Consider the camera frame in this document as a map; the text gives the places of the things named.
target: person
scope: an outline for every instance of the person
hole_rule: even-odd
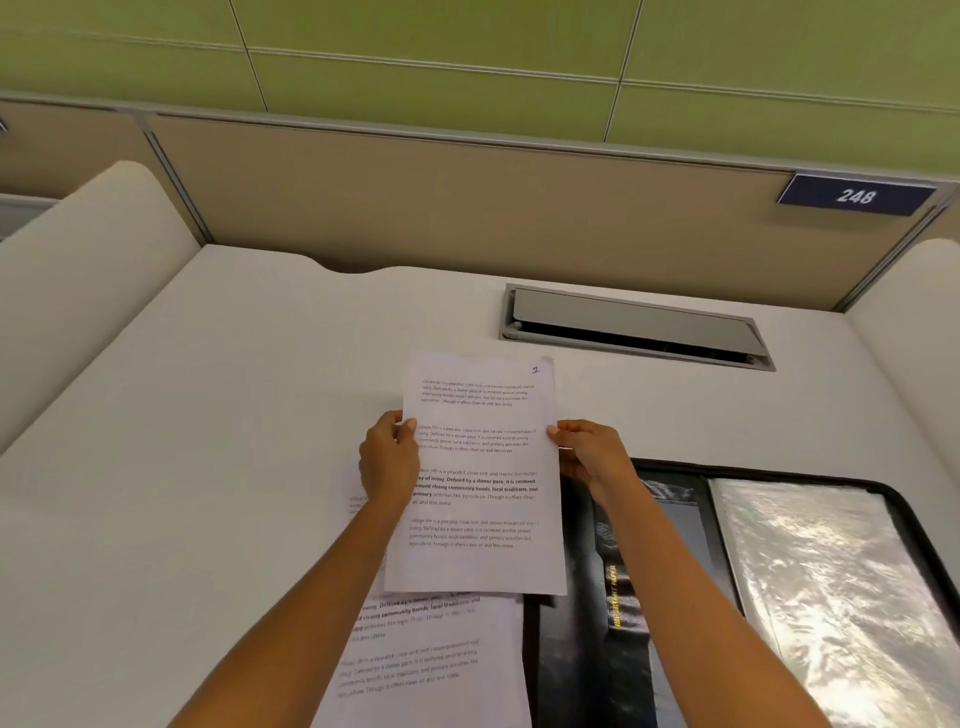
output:
[[[386,412],[360,446],[367,503],[200,685],[171,728],[307,728],[420,474],[416,421]],[[610,517],[690,728],[829,728],[813,699],[687,550],[612,427],[547,428],[561,474]]]

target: black label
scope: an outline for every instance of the black label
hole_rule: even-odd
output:
[[[780,194],[777,203],[909,217],[929,199],[934,190],[936,186],[926,184],[797,174]]]

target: white paper sheet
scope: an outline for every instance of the white paper sheet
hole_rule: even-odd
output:
[[[421,354],[403,415],[417,418],[420,480],[386,589],[565,595],[553,360]]]
[[[346,526],[366,497],[352,469],[333,484],[330,524]],[[383,569],[314,728],[530,728],[515,596],[383,592]]]

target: white tabletop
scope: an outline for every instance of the white tabletop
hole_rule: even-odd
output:
[[[960,489],[843,316],[558,286],[751,316],[756,372],[499,341],[504,283],[204,248],[0,457],[0,724],[165,724],[320,555],[419,350],[550,354],[636,457],[888,483],[960,579]]]

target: green panel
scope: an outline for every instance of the green panel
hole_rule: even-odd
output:
[[[614,83],[253,54],[274,113],[603,138]]]
[[[248,44],[619,77],[637,0],[234,0]]]
[[[960,115],[624,85],[608,141],[960,173]]]
[[[4,0],[0,26],[242,45],[229,0]]]
[[[262,111],[242,51],[0,32],[0,87]]]
[[[626,78],[960,107],[957,0],[644,0]]]

